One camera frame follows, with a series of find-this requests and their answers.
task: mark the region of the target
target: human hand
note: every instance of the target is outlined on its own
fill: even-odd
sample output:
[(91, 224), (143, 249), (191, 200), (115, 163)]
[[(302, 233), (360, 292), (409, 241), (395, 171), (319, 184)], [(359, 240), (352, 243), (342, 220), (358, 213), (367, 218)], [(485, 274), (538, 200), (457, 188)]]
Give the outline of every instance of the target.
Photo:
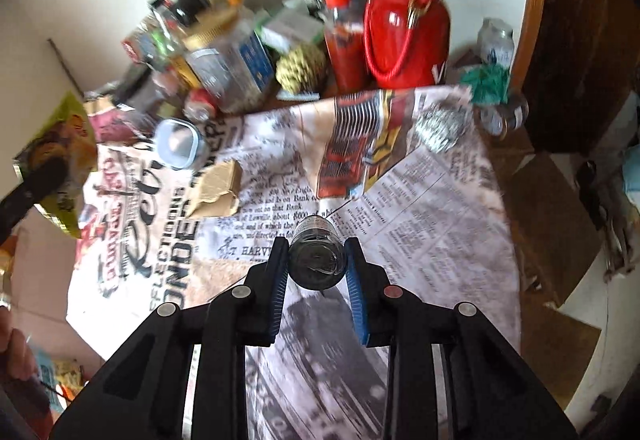
[(27, 339), (20, 330), (12, 327), (11, 312), (6, 306), (0, 306), (0, 356), (6, 359), (6, 371), (11, 378), (28, 380), (38, 373)]

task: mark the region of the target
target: plastic container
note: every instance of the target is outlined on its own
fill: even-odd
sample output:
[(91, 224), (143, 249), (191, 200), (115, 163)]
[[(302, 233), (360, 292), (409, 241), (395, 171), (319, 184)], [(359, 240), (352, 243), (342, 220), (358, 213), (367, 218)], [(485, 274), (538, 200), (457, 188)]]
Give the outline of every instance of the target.
[(324, 0), (327, 13), (324, 40), (334, 69), (335, 82), (342, 94), (364, 90), (369, 71), (364, 53), (364, 20), (350, 0)]
[(188, 121), (166, 119), (154, 136), (159, 162), (173, 169), (199, 170), (209, 156), (209, 144)]
[(245, 113), (264, 102), (273, 66), (244, 12), (228, 8), (206, 14), (184, 46), (187, 63), (220, 111)]

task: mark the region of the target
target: pinecone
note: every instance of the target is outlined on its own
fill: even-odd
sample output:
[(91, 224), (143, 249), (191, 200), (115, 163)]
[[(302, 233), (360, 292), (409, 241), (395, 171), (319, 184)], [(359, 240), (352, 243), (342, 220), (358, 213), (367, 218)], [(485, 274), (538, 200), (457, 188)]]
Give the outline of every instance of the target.
[(311, 43), (297, 46), (276, 65), (276, 79), (292, 94), (318, 91), (325, 74), (326, 56)]

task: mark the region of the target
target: red rope handle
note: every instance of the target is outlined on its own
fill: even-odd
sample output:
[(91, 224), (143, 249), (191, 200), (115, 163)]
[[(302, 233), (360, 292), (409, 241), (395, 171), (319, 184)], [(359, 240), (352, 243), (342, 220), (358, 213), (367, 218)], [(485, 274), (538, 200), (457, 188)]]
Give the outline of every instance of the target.
[(411, 46), (414, 29), (407, 28), (406, 34), (404, 36), (404, 43), (402, 43), (402, 50), (400, 51), (400, 56), (398, 56), (398, 61), (396, 61), (396, 64), (388, 72), (382, 72), (382, 70), (378, 68), (378, 64), (375, 61), (376, 58), (373, 56), (373, 51), (371, 49), (371, 29), (369, 27), (371, 16), (370, 9), (371, 1), (367, 2), (367, 6), (364, 9), (364, 54), (367, 59), (369, 70), (376, 77), (376, 79), (378, 81), (389, 81), (390, 79), (396, 77), (400, 73), (400, 69), (404, 66), (406, 57), (409, 54), (409, 47)]

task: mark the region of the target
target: ketchup bottle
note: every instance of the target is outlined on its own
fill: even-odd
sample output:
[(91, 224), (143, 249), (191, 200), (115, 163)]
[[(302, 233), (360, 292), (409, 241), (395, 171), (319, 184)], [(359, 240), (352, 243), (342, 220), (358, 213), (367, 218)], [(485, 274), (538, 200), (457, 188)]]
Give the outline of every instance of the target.
[(364, 54), (364, 21), (350, 0), (324, 0), (327, 8), (324, 40), (342, 94), (364, 90), (369, 71)]

